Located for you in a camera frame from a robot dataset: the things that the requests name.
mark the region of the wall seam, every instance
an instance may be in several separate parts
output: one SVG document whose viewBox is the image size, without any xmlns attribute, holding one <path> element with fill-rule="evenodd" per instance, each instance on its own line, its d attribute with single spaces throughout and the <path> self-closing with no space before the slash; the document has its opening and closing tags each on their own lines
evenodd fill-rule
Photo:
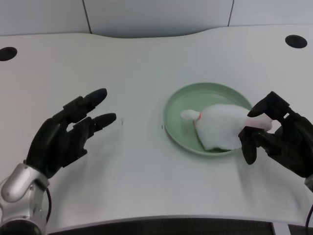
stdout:
<svg viewBox="0 0 313 235">
<path fill-rule="evenodd" d="M 90 24 L 89 24 L 88 15 L 87 15 L 87 10 L 86 10 L 86 6 L 85 6 L 85 0 L 82 0 L 82 1 L 83 1 L 83 6 L 84 6 L 84 11 L 85 11 L 85 15 L 86 15 L 87 23 L 88 23 L 89 33 L 90 33 L 90 34 L 92 34 L 91 27 L 90 27 Z"/>
<path fill-rule="evenodd" d="M 228 20 L 228 25 L 227 25 L 227 27 L 229 27 L 231 14 L 233 13 L 234 3 L 235 3 L 235 0 L 233 0 L 233 4 L 232 4 L 232 6 L 231 6 L 231 10 L 230 10 L 230 14 L 229 14 L 229 20 Z"/>
</svg>

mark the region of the white table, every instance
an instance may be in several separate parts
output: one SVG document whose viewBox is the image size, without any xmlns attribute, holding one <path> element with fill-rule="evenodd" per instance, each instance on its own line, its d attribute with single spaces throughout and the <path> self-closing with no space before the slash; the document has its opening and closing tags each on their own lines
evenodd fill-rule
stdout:
<svg viewBox="0 0 313 235">
<path fill-rule="evenodd" d="M 294 49 L 297 34 L 308 46 Z M 0 62 L 0 179 L 26 158 L 41 124 L 80 95 L 105 87 L 95 117 L 118 120 L 86 145 L 89 154 L 51 179 L 49 232 L 138 217 L 214 217 L 303 225 L 313 203 L 304 179 L 263 150 L 209 158 L 174 144 L 162 109 L 197 82 L 230 86 L 255 104 L 276 91 L 313 121 L 313 25 L 225 27 L 172 38 L 90 34 L 0 37 L 17 56 Z"/>
</svg>

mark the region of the green plate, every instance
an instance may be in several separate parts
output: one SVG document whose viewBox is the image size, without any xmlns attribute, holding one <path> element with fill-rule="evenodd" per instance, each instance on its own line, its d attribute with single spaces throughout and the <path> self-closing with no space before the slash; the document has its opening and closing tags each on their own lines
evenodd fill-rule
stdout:
<svg viewBox="0 0 313 235">
<path fill-rule="evenodd" d="M 185 109 L 202 111 L 214 104 L 235 104 L 251 109 L 249 101 L 239 92 L 216 83 L 196 83 L 175 92 L 164 109 L 164 126 L 172 139 L 183 148 L 202 155 L 220 156 L 233 152 L 221 149 L 206 151 L 202 146 L 192 121 L 183 120 Z"/>
</svg>

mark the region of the white cloth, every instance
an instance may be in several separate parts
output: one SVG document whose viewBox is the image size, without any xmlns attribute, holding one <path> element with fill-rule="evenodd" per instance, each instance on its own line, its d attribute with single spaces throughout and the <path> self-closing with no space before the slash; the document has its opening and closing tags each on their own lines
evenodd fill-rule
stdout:
<svg viewBox="0 0 313 235">
<path fill-rule="evenodd" d="M 265 114 L 248 117 L 249 110 L 229 104 L 216 104 L 206 107 L 201 112 L 184 110 L 180 116 L 193 120 L 199 139 L 204 148 L 233 150 L 241 147 L 238 137 L 245 126 L 257 127 L 269 131 L 272 119 Z"/>
</svg>

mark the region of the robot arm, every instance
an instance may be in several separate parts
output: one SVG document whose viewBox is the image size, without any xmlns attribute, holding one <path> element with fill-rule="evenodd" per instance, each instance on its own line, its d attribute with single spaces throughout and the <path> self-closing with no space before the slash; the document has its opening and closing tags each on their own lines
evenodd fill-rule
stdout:
<svg viewBox="0 0 313 235">
<path fill-rule="evenodd" d="M 94 91 L 84 98 L 80 96 L 43 123 L 24 163 L 18 164 L 0 184 L 0 235 L 45 234 L 48 216 L 44 215 L 41 206 L 48 180 L 61 167 L 86 155 L 87 139 L 116 120 L 115 114 L 94 119 L 86 117 L 106 96 L 106 89 Z M 67 131 L 71 123 L 76 124 Z"/>
<path fill-rule="evenodd" d="M 249 117 L 261 114 L 278 120 L 281 127 L 274 134 L 263 129 L 245 127 L 239 134 L 242 151 L 250 165 L 256 160 L 256 148 L 265 149 L 269 157 L 300 177 L 313 192 L 313 125 L 295 113 L 289 104 L 271 92 L 249 112 Z"/>
</svg>

